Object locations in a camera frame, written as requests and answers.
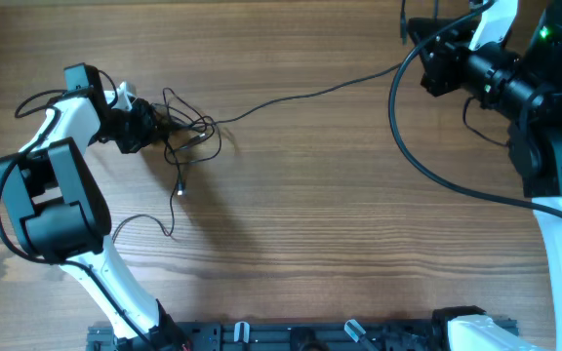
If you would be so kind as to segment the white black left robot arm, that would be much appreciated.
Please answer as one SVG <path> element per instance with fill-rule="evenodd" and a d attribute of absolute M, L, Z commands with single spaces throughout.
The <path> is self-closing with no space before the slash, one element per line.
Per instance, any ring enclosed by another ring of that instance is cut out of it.
<path fill-rule="evenodd" d="M 111 217 L 85 160 L 95 142 L 136 153 L 158 136 L 148 102 L 127 83 L 106 91 L 86 63 L 64 71 L 46 119 L 18 152 L 0 158 L 0 238 L 17 256 L 56 265 L 77 280 L 113 328 L 120 349 L 163 345 L 161 308 L 109 238 Z"/>

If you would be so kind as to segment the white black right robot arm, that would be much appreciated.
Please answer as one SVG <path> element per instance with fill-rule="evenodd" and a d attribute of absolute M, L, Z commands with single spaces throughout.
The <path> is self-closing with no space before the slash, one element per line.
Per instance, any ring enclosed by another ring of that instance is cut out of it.
<path fill-rule="evenodd" d="M 542 12 L 524 54 L 506 47 L 514 1 L 473 1 L 456 19 L 402 18 L 400 32 L 421 61 L 421 84 L 440 97 L 465 89 L 509 123 L 505 147 L 520 175 L 517 206 L 533 212 L 550 274 L 556 346 L 562 350 L 562 1 Z"/>

